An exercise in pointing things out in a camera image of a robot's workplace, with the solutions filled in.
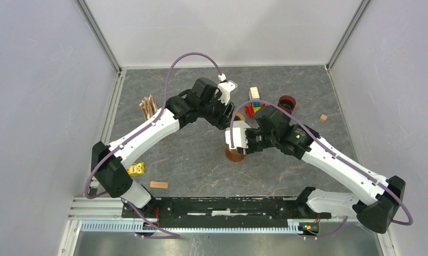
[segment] white panel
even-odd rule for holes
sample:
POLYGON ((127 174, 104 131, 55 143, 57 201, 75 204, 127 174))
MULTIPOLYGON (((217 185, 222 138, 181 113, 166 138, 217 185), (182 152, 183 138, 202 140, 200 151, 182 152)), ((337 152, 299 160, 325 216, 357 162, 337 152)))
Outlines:
POLYGON ((325 64, 360 0, 87 0, 123 67, 325 64), (209 64, 192 57, 183 66, 209 64))
POLYGON ((56 255, 115 83, 75 1, 0 1, 0 255, 56 255))
POLYGON ((407 183, 398 255, 428 255, 428 1, 372 1, 333 79, 362 164, 407 183))

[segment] metal corner post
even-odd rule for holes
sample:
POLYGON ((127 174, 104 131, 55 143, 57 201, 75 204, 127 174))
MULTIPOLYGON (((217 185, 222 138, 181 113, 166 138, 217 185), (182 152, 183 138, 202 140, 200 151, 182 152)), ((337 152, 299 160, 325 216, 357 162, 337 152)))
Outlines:
POLYGON ((107 43, 104 35, 102 34, 101 29, 98 26, 98 23, 94 19, 93 13, 90 11, 90 8, 88 7, 85 0, 75 0, 79 8, 81 9, 82 14, 84 15, 88 25, 90 26, 91 30, 93 31, 94 36, 98 40, 99 44, 101 45, 102 49, 107 55, 107 58, 110 61, 110 64, 112 67, 117 71, 117 73, 121 72, 121 66, 116 60, 112 49, 110 49, 109 44, 107 43))
POLYGON ((334 53, 332 54, 332 57, 330 57, 329 62, 327 62, 327 64, 326 64, 327 70, 330 70, 334 66, 339 55, 343 51, 346 43, 351 38, 351 35, 354 32, 357 24, 359 23, 360 19, 362 18, 363 14, 365 13, 365 10, 368 8, 370 2, 371 2, 371 0, 362 0, 360 2, 359 7, 357 8, 354 16, 352 17, 352 20, 349 22, 349 25, 347 25, 346 31, 344 31, 344 34, 343 34, 342 38, 340 39, 340 42, 338 43, 337 47, 335 48, 334 53))

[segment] rectangular wooden block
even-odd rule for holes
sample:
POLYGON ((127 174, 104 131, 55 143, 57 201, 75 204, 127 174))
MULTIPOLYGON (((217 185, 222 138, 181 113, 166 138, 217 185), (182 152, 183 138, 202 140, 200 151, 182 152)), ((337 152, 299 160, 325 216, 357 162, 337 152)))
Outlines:
POLYGON ((319 122, 324 123, 327 120, 327 116, 326 115, 321 115, 321 117, 319 118, 319 122))
POLYGON ((152 181, 149 183, 150 188, 163 188, 168 189, 169 183, 168 182, 159 182, 159 181, 152 181))

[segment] gray floor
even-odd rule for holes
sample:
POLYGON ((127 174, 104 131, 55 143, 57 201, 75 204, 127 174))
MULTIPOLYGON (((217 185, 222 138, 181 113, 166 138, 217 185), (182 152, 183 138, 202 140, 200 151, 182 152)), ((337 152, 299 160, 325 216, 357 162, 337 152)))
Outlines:
MULTIPOLYGON (((129 133, 145 120, 139 106, 144 96, 152 94, 157 103, 162 104, 167 71, 126 72, 111 140, 129 133)), ((280 96, 291 95, 297 101, 293 114, 355 159, 324 67, 230 67, 223 71, 239 86, 232 96, 237 106, 248 100, 249 88, 253 86, 258 87, 261 98, 268 101, 277 102, 280 96), (321 114, 328 116, 325 123, 318 121, 321 114)), ((218 81, 214 68, 176 69, 172 77, 169 96, 190 89, 199 77, 218 81)), ((257 126, 251 118, 247 122, 257 126)), ((199 119, 143 154, 137 162, 145 162, 146 174, 136 180, 146 187, 150 181, 169 183, 169 189, 150 189, 154 196, 298 195, 306 186, 347 191, 324 172, 276 149, 248 155, 240 163, 230 162, 224 149, 224 131, 199 119)))
MULTIPOLYGON (((329 233, 337 223, 321 225, 329 233)), ((142 240, 131 233, 82 232, 74 255, 383 255, 376 234, 356 223, 348 223, 333 238, 303 241, 285 234, 182 234, 181 239, 142 240)))

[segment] red object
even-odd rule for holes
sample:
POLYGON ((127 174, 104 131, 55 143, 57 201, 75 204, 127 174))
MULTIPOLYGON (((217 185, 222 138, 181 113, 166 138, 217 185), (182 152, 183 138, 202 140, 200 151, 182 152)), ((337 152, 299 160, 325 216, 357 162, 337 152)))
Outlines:
POLYGON ((287 113, 292 114, 296 108, 296 99, 289 95, 283 95, 280 97, 279 104, 277 106, 283 108, 287 113))
MULTIPOLYGON (((264 108, 266 107, 266 104, 261 104, 260 108, 264 108)), ((247 113, 247 115, 249 115, 251 118, 255 118, 255 112, 253 111, 253 106, 252 104, 248 105, 245 107, 245 112, 247 113)))

